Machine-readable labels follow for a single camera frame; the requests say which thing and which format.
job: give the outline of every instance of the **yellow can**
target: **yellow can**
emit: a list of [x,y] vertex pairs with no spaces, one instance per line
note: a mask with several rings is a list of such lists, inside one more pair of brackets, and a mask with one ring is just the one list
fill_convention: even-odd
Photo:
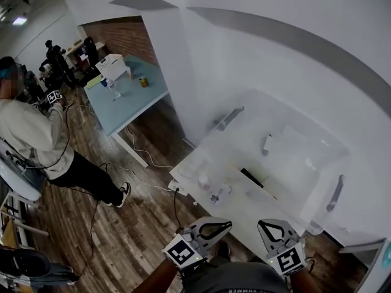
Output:
[[143,88],[146,88],[146,87],[148,87],[148,81],[147,81],[147,78],[145,78],[145,77],[141,77],[139,80],[140,80],[140,85],[141,85],[141,87],[143,87]]

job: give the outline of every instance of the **light blue table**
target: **light blue table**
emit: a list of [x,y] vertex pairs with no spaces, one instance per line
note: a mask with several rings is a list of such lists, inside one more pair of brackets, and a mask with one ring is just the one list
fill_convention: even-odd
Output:
[[[101,84],[89,89],[85,88],[85,91],[104,133],[115,138],[141,165],[147,167],[148,164],[118,133],[166,96],[168,91],[160,68],[134,56],[126,56],[124,61],[131,68],[134,80],[125,73],[114,82],[121,93],[120,98],[116,99],[114,94]],[[147,78],[148,87],[141,87],[139,82],[141,76]]]

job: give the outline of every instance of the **plastic bottle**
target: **plastic bottle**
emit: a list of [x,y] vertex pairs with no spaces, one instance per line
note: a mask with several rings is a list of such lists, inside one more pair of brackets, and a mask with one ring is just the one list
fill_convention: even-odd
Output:
[[115,95],[115,98],[118,99],[121,97],[121,93],[116,89],[114,81],[107,79],[108,87],[112,91],[112,93]]

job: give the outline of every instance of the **cable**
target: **cable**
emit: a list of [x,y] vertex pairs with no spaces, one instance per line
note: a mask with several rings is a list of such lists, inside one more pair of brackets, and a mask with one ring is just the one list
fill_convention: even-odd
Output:
[[138,152],[146,152],[146,153],[148,153],[149,158],[151,159],[151,162],[152,162],[152,165],[153,165],[153,166],[155,166],[155,167],[161,167],[161,168],[171,168],[171,169],[174,169],[172,166],[160,166],[160,165],[155,165],[155,163],[153,162],[153,159],[152,159],[152,155],[151,155],[148,151],[136,149],[136,143],[135,143],[135,141],[134,141],[134,136],[130,133],[128,127],[126,127],[126,130],[128,131],[129,135],[132,136],[132,140],[133,140],[133,149],[134,149],[135,151],[138,151]]
[[106,172],[108,171],[108,170],[107,170],[107,165],[110,164],[110,165],[113,165],[113,166],[115,166],[115,167],[117,167],[117,168],[119,168],[119,169],[128,170],[129,172],[132,172],[132,174],[133,174],[141,183],[148,184],[148,186],[155,187],[155,188],[159,188],[159,189],[162,189],[162,190],[164,190],[164,191],[168,191],[168,192],[171,191],[170,189],[165,189],[165,188],[163,188],[163,187],[161,187],[161,186],[156,186],[156,185],[154,185],[154,184],[146,183],[145,181],[141,180],[141,179],[134,173],[134,171],[132,171],[132,169],[127,169],[127,168],[119,167],[119,166],[117,166],[117,165],[115,165],[115,164],[113,164],[113,163],[111,163],[111,162],[103,163],[103,164],[101,164],[99,167],[103,166],[104,164],[106,164]]
[[[95,209],[93,210],[93,214],[92,214],[92,219],[91,219],[91,226],[90,226],[90,248],[91,248],[91,255],[88,257],[88,259],[86,260],[86,264],[84,265],[84,268],[82,270],[82,272],[80,273],[80,275],[76,275],[77,277],[79,277],[79,279],[84,275],[84,272],[86,271],[88,265],[89,265],[89,262],[90,260],[92,259],[93,257],[93,254],[94,254],[94,246],[93,246],[93,240],[92,240],[92,228],[93,228],[93,221],[95,220],[95,214],[97,213],[97,209],[98,209],[98,205],[99,205],[99,202],[100,201],[97,201],[96,205],[95,205]],[[14,281],[14,282],[17,282],[17,283],[26,283],[28,284],[29,286],[32,284],[30,281],[27,281],[27,280],[22,280],[22,279],[17,279],[17,278],[10,278],[10,280],[17,280],[17,281]],[[52,280],[39,280],[39,282],[53,282]]]
[[311,273],[313,268],[314,268],[314,266],[317,264],[317,261],[316,261],[316,259],[314,257],[307,257],[307,259],[305,261],[306,262],[307,261],[311,261],[312,262],[310,270],[308,271],[308,273]]
[[93,211],[93,214],[92,214],[92,219],[91,219],[91,227],[90,227],[90,247],[91,247],[91,255],[90,257],[86,260],[86,264],[82,270],[82,272],[80,273],[80,276],[79,278],[81,278],[81,276],[84,275],[84,272],[86,271],[86,268],[88,267],[88,264],[90,262],[90,260],[92,259],[93,257],[93,250],[94,250],[94,246],[93,246],[93,240],[92,240],[92,227],[93,227],[93,220],[95,219],[95,214],[97,213],[97,208],[98,208],[98,204],[99,204],[99,200],[97,200],[97,203],[95,205],[95,209]]
[[92,112],[91,111],[91,109],[92,109],[92,106],[88,106],[88,105],[84,105],[84,104],[80,104],[80,102],[79,101],[74,101],[75,103],[78,103],[79,104],[79,106],[82,106],[82,107],[86,107],[86,108],[88,108],[88,110],[89,110],[89,112],[91,113],[91,114],[94,114],[95,116],[97,116],[94,112]]
[[74,105],[74,104],[75,104],[75,101],[74,101],[71,105],[67,106],[67,110],[65,111],[65,124],[67,125],[67,129],[68,129],[68,140],[67,140],[67,144],[65,145],[65,148],[64,148],[64,150],[62,151],[62,153],[61,153],[60,157],[58,158],[58,160],[57,160],[55,163],[53,163],[53,164],[51,164],[51,165],[49,165],[49,166],[25,167],[26,169],[39,169],[39,170],[40,170],[40,169],[48,169],[48,168],[50,168],[50,167],[56,165],[56,164],[61,160],[62,156],[63,156],[64,153],[65,153],[65,150],[66,150],[67,147],[68,147],[69,141],[70,141],[70,139],[71,139],[70,130],[69,130],[69,126],[68,126],[68,110],[69,110],[69,108],[71,108],[72,105]]
[[71,190],[73,190],[73,191],[77,191],[77,192],[81,192],[81,193],[84,193],[84,194],[92,195],[92,196],[93,196],[93,194],[91,194],[91,193],[89,193],[89,192],[81,191],[81,190],[78,190],[78,189],[75,189],[75,188],[71,188],[71,187],[65,187],[65,188],[68,188],[68,189],[71,189]]
[[179,221],[179,218],[177,216],[177,193],[178,193],[179,189],[177,188],[175,190],[175,193],[174,193],[174,214],[175,214],[175,218],[178,222],[178,226],[179,226],[179,229],[183,229],[182,225],[181,225],[181,222]]

